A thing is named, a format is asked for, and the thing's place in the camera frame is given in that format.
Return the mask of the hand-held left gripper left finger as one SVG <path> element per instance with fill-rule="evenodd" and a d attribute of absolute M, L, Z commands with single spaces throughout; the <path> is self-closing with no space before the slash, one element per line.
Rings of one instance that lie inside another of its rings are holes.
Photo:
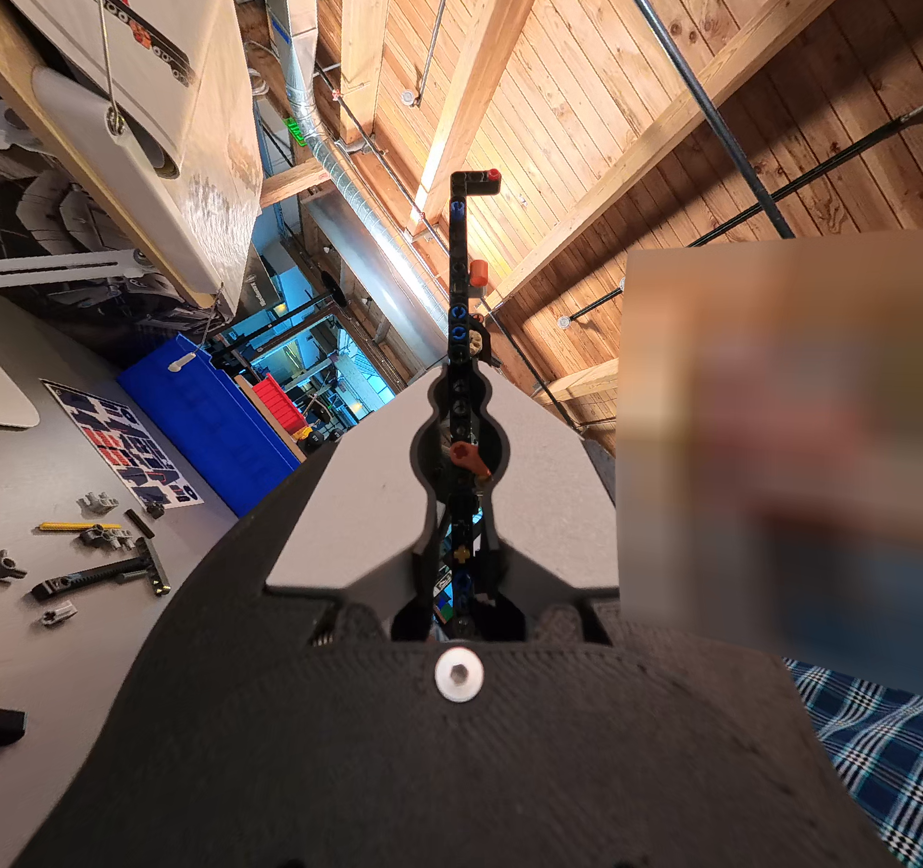
<path fill-rule="evenodd" d="M 426 372 L 266 499 L 268 597 L 363 606 L 390 637 L 431 640 L 437 511 L 419 449 L 444 379 L 444 369 Z"/>

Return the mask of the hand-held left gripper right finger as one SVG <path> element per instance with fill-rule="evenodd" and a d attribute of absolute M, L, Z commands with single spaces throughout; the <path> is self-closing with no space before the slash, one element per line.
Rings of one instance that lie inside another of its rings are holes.
<path fill-rule="evenodd" d="M 596 605 L 619 595 L 614 459 L 497 370 L 477 377 L 499 438 L 477 640 L 611 641 Z"/>

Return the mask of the black lego chassis model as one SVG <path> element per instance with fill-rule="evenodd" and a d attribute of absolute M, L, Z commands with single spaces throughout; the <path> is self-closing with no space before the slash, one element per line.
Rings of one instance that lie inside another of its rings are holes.
<path fill-rule="evenodd" d="M 490 640 L 498 629 L 492 619 L 502 563 L 487 542 L 483 497 L 502 451 L 499 433 L 485 414 L 488 391 L 480 374 L 491 354 L 490 343 L 472 317 L 471 306 L 475 293 L 486 285 L 486 266 L 469 255 L 467 216 L 469 202 L 499 194 L 501 180 L 497 169 L 460 170 L 449 179 L 447 363 L 436 395 L 440 429 L 448 437 L 448 456 L 439 477 L 448 519 L 448 627 L 449 634 L 461 640 Z"/>

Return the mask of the dark grey lego beam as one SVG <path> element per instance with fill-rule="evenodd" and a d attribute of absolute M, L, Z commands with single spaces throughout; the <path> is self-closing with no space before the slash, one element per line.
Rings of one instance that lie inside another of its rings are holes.
<path fill-rule="evenodd" d="M 171 591 L 171 585 L 152 539 L 138 538 L 136 547 L 155 596 L 165 597 Z"/>

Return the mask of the lego sticker sheet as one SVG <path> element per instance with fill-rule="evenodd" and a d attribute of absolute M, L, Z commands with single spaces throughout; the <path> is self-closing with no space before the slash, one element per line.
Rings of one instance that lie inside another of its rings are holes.
<path fill-rule="evenodd" d="M 41 382 L 140 505 L 174 509 L 203 504 L 130 407 L 66 384 Z"/>

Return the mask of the red storage bin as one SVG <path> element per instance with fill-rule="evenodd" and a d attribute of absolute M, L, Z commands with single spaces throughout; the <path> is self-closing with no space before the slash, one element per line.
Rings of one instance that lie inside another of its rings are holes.
<path fill-rule="evenodd" d="M 260 402 L 288 435 L 296 441 L 307 436 L 304 430 L 309 430 L 309 426 L 304 414 L 271 374 L 252 387 Z"/>

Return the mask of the blue storage bin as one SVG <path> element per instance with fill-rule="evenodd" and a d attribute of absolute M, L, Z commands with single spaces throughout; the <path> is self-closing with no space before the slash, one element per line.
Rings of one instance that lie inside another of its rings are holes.
<path fill-rule="evenodd" d="M 236 383 L 184 335 L 117 381 L 239 518 L 301 464 Z"/>

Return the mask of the person's plaid shirt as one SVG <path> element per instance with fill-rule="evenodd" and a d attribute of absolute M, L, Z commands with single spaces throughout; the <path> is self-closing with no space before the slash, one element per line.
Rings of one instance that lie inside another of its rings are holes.
<path fill-rule="evenodd" d="M 815 735 L 904 866 L 922 865 L 922 697 L 785 657 Z"/>

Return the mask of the black ceiling pipe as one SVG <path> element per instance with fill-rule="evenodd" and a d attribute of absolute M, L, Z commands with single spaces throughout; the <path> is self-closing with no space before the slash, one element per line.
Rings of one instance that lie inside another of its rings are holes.
<path fill-rule="evenodd" d="M 850 162 L 853 159 L 856 159 L 867 151 L 871 150 L 874 147 L 877 147 L 883 141 L 901 134 L 907 129 L 918 126 L 921 124 L 922 120 L 922 107 L 918 106 L 910 112 L 905 112 L 902 115 L 899 115 L 886 124 L 881 125 L 880 127 L 873 130 L 871 133 L 862 137 L 858 141 L 849 145 L 848 147 L 841 149 L 834 153 L 831 157 L 827 158 L 823 162 L 817 164 L 807 172 L 799 175 L 793 181 L 788 182 L 786 185 L 780 189 L 775 190 L 771 194 L 771 198 L 775 202 L 779 202 L 787 197 L 801 192 L 803 189 L 810 186 L 813 182 L 818 181 L 821 178 L 824 178 L 837 170 L 838 168 L 845 165 L 847 162 Z M 688 244 L 689 248 L 698 248 L 703 247 L 714 240 L 722 238 L 727 235 L 733 228 L 739 227 L 746 222 L 750 221 L 754 216 L 757 216 L 759 213 L 763 213 L 764 210 L 759 204 L 752 205 L 749 208 L 744 209 L 743 211 L 737 213 L 733 217 L 726 220 L 724 223 L 713 228 L 704 235 L 698 237 L 691 243 Z M 590 304 L 580 308 L 579 310 L 571 313 L 567 316 L 562 316 L 558 320 L 558 326 L 562 330 L 566 330 L 569 326 L 577 321 L 579 318 L 582 318 L 589 314 L 591 311 L 600 308 L 602 305 L 607 302 L 615 299 L 616 297 L 624 293 L 625 280 L 621 279 L 617 287 L 609 292 L 606 295 L 594 300 Z"/>
<path fill-rule="evenodd" d="M 732 159 L 741 177 L 747 183 L 759 209 L 768 217 L 780 238 L 794 239 L 795 234 L 778 208 L 777 203 L 766 190 L 755 169 L 751 166 L 739 141 L 732 134 L 718 108 L 709 98 L 694 71 L 687 64 L 681 50 L 670 35 L 669 30 L 661 20 L 656 9 L 653 7 L 652 2 L 649 0 L 632 1 L 639 9 L 645 22 L 651 28 L 657 42 L 680 75 L 686 89 L 694 99 L 698 109 L 702 112 L 715 137 Z"/>

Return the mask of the silver spiral air duct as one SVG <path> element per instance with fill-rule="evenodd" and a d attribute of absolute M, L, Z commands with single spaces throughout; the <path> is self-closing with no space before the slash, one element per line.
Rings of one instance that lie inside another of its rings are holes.
<path fill-rule="evenodd" d="M 307 204 L 311 216 L 409 348 L 422 360 L 436 359 L 447 345 L 444 297 L 413 267 L 407 244 L 330 137 L 294 50 L 282 67 L 294 121 L 333 185 L 331 193 Z"/>

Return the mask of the large silver air duct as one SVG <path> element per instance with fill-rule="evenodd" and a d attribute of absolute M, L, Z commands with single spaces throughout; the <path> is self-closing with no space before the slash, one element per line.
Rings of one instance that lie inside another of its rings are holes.
<path fill-rule="evenodd" d="M 317 59 L 317 0 L 265 0 L 294 120 L 306 140 L 318 139 L 313 78 Z"/>

